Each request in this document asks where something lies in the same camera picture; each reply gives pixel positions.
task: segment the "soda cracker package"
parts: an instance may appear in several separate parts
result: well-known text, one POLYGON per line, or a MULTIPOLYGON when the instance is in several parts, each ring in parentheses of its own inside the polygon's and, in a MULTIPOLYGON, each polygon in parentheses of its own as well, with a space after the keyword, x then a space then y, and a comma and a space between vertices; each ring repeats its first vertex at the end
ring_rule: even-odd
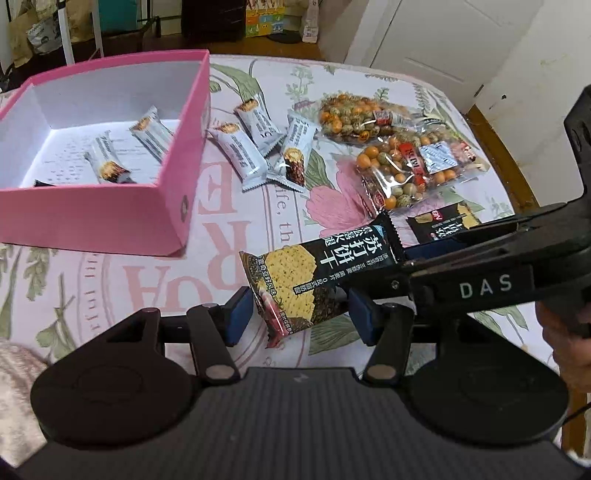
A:
POLYGON ((339 283, 356 272, 394 265, 392 243, 397 238, 383 213, 349 232, 260 256, 240 252, 258 311, 269 328, 268 346, 346 311, 339 283))

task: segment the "red label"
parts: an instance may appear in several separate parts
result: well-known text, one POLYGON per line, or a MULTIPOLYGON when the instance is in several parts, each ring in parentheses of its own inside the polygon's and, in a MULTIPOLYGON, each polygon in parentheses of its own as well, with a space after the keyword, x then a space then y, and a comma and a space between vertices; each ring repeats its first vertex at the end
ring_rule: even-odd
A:
POLYGON ((403 143, 398 147, 404 159, 408 162, 408 165, 413 170, 414 184, 422 185, 425 183, 425 169, 423 168, 423 162, 417 155, 412 143, 403 143))
POLYGON ((384 206, 384 195, 382 195, 380 192, 376 192, 374 194, 374 203, 378 210, 382 208, 384 206))

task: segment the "snack bar wrapper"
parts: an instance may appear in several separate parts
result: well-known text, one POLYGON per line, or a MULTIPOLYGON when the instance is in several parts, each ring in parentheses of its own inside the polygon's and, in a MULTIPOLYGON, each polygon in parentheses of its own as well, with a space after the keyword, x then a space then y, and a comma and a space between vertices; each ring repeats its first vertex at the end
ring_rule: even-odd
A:
POLYGON ((99 183, 131 182, 131 172, 121 166, 108 130, 93 139, 90 151, 85 152, 84 158, 90 163, 99 183))
POLYGON ((150 107, 142 119, 129 130, 162 163, 173 141, 173 133, 160 122, 158 109, 155 106, 150 107))
POLYGON ((269 179, 304 193, 306 168, 312 152, 312 142, 320 125, 293 111, 287 112, 289 127, 281 147, 281 156, 269 172, 269 179))
POLYGON ((267 182, 267 161, 238 124, 223 124, 208 128, 242 179, 242 191, 258 187, 267 182))
POLYGON ((246 125, 261 155, 267 155, 285 136, 285 132, 275 126, 257 100, 247 100, 237 106, 235 111, 246 125))

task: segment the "black handle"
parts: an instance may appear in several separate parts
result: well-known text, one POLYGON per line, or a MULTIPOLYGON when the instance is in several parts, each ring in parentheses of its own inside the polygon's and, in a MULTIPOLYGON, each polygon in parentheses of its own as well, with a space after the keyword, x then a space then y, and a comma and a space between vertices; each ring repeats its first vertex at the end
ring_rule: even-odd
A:
POLYGON ((226 385, 240 380, 240 372, 224 345, 207 307, 189 309, 187 325, 195 370, 201 381, 210 385, 226 385))
POLYGON ((396 385, 404 376, 413 341, 414 312, 395 303, 381 306, 388 315, 384 332, 363 372, 372 384, 396 385))

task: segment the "open gift box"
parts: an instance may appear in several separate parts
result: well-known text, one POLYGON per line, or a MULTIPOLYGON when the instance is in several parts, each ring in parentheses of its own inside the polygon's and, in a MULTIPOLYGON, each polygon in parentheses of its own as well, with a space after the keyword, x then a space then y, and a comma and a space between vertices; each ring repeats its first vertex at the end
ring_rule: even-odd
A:
POLYGON ((31 77, 0 111, 0 242, 178 251, 189 236, 209 115, 206 50, 107 57, 31 77), (129 132, 152 105, 174 130, 161 166, 129 132), (93 176, 84 151, 107 130, 136 184, 93 176))

